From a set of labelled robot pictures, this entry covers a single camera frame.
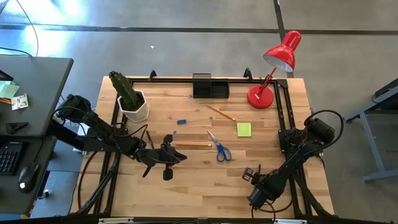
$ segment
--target sticky note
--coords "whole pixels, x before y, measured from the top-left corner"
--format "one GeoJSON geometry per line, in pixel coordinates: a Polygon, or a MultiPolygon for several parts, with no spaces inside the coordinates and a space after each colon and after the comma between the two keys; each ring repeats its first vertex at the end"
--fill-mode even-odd
{"type": "Polygon", "coordinates": [[[12,81],[0,81],[0,85],[15,85],[12,81]]]}
{"type": "Polygon", "coordinates": [[[238,137],[251,137],[251,123],[237,123],[238,137]]]}
{"type": "Polygon", "coordinates": [[[11,99],[18,91],[19,86],[17,85],[1,85],[0,86],[0,97],[11,99]]]}

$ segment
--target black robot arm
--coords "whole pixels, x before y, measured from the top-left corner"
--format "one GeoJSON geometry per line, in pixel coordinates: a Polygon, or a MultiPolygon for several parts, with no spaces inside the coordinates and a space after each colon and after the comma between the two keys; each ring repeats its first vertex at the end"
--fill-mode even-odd
{"type": "Polygon", "coordinates": [[[261,174],[261,166],[259,166],[257,172],[250,168],[245,169],[242,178],[254,185],[254,190],[248,196],[250,206],[261,208],[266,201],[276,200],[283,194],[288,178],[294,177],[318,215],[330,216],[317,202],[305,183],[299,179],[297,170],[308,158],[331,146],[340,138],[344,121],[337,112],[324,110],[308,117],[304,125],[303,130],[292,129],[279,132],[280,145],[289,150],[290,156],[278,169],[269,174],[261,174]],[[321,112],[331,112],[338,115],[341,128],[336,138],[335,130],[332,127],[318,118],[312,119],[314,115],[321,112]]]}
{"type": "Polygon", "coordinates": [[[160,163],[166,165],[166,170],[169,173],[168,177],[164,179],[170,180],[172,178],[170,167],[187,158],[170,145],[173,139],[172,135],[166,135],[160,149],[145,149],[146,143],[142,139],[128,134],[124,127],[117,128],[102,120],[91,109],[91,103],[82,96],[69,94],[60,107],[54,111],[54,114],[56,113],[57,117],[63,121],[68,119],[75,123],[85,123],[90,127],[87,136],[78,136],[53,120],[52,133],[57,138],[84,151],[121,152],[130,159],[136,159],[148,166],[143,177],[151,167],[160,163]]]}

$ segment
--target scissors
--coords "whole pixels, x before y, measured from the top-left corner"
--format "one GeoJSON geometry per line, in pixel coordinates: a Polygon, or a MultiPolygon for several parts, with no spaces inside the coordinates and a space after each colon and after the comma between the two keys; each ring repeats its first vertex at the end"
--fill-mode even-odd
{"type": "Polygon", "coordinates": [[[217,161],[218,162],[230,161],[232,159],[231,151],[229,151],[227,147],[224,147],[209,130],[207,130],[207,132],[209,133],[214,143],[216,143],[217,161]]]}

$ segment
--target wooden table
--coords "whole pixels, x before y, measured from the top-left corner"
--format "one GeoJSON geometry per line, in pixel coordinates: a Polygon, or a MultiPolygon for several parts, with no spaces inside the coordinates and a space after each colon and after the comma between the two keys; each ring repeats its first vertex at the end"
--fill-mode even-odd
{"type": "MultiPolygon", "coordinates": [[[[303,128],[305,118],[310,115],[304,81],[300,78],[291,78],[287,81],[296,127],[303,128]]],[[[170,181],[162,179],[164,166],[156,165],[146,178],[142,178],[146,166],[122,156],[111,216],[251,217],[251,208],[246,197],[252,192],[253,186],[241,178],[243,170],[246,167],[257,169],[261,163],[262,173],[265,174],[278,168],[285,161],[284,155],[280,153],[277,139],[280,127],[276,103],[274,101],[266,110],[257,110],[250,106],[246,94],[251,86],[253,84],[230,84],[229,99],[193,99],[190,96],[191,83],[135,83],[134,88],[142,90],[146,96],[149,119],[142,123],[127,122],[130,131],[147,123],[155,147],[160,146],[166,134],[174,131],[177,133],[173,143],[205,142],[213,146],[176,146],[176,150],[188,156],[188,159],[173,166],[174,178],[170,181]],[[236,123],[211,110],[206,104],[230,114],[237,122],[250,122],[252,137],[238,138],[236,123]],[[187,123],[177,125],[179,119],[186,119],[187,123]],[[211,130],[224,146],[229,147],[233,158],[231,162],[216,161],[217,150],[206,132],[207,129],[211,130]]],[[[96,112],[109,123],[115,99],[116,91],[110,79],[104,77],[96,112]]],[[[82,203],[98,185],[103,157],[104,153],[97,153],[87,168],[81,186],[82,203]]],[[[88,156],[85,156],[83,165],[87,162],[87,158],[88,156]]],[[[309,189],[324,208],[333,213],[321,161],[316,157],[310,158],[305,163],[304,169],[309,189]]],[[[102,209],[107,194],[108,189],[105,189],[102,209]]],[[[76,195],[75,193],[72,212],[77,210],[76,195]]],[[[300,208],[304,211],[302,193],[299,190],[298,196],[300,208]]],[[[289,184],[287,184],[284,194],[275,201],[274,208],[285,207],[290,199],[289,184]]],[[[277,214],[277,218],[293,216],[292,207],[277,214]]],[[[255,211],[254,217],[272,218],[273,214],[255,211]]]]}

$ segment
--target black mouse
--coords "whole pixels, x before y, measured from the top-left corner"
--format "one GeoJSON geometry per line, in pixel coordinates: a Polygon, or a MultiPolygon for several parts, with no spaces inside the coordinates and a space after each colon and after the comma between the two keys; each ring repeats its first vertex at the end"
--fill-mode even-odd
{"type": "Polygon", "coordinates": [[[18,181],[18,189],[21,193],[27,194],[33,190],[37,181],[39,168],[40,166],[34,162],[22,168],[18,181]]]}

